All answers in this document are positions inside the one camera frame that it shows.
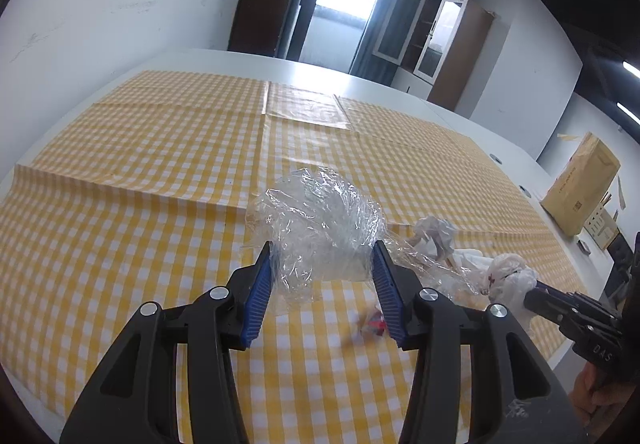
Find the person's right hand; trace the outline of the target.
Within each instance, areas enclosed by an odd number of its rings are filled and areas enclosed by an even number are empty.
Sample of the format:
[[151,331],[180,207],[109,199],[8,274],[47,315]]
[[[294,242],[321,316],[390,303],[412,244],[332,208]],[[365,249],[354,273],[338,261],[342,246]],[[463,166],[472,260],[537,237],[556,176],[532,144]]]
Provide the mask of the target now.
[[597,367],[586,363],[577,375],[568,398],[582,424],[595,436],[600,436],[636,390],[632,383],[609,383],[596,387]]

